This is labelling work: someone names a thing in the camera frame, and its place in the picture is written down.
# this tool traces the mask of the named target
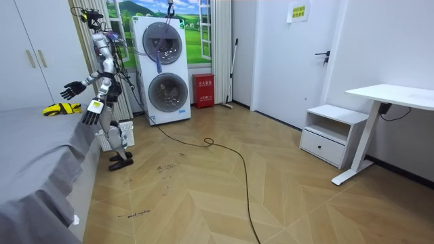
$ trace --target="washing machine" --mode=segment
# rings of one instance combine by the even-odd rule
[[[189,119],[185,31],[180,28],[179,20],[133,16],[130,30],[136,50],[140,103],[149,116],[149,123]],[[157,60],[161,63],[161,73]]]

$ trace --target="red box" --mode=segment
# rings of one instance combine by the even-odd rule
[[[196,108],[214,106],[214,75],[193,75],[193,95]]]

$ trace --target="herringbone floor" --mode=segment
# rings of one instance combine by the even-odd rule
[[[375,165],[335,186],[340,171],[299,150],[299,131],[240,106],[192,110],[162,128],[245,157],[263,243],[434,243],[433,190]],[[135,164],[107,172],[113,154],[101,156],[85,244],[255,243],[235,153],[174,142],[144,117],[134,119],[134,137]]]

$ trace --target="window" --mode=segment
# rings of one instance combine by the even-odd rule
[[[133,47],[130,32],[132,16],[164,18],[167,14],[167,0],[106,0],[106,5],[113,31],[119,33],[129,47]],[[185,30],[187,63],[211,63],[210,0],[174,0],[174,7],[174,18]],[[135,68],[134,53],[120,47],[125,66]]]
[[[200,0],[201,57],[211,60],[211,5],[210,0]]]

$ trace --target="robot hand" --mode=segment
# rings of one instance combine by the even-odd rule
[[[69,84],[66,84],[64,87],[66,90],[61,92],[60,95],[67,100],[70,100],[71,98],[75,97],[75,95],[80,94],[86,89],[86,86],[80,81],[73,81]]]
[[[104,108],[103,102],[100,98],[92,99],[81,122],[86,125],[96,125]]]

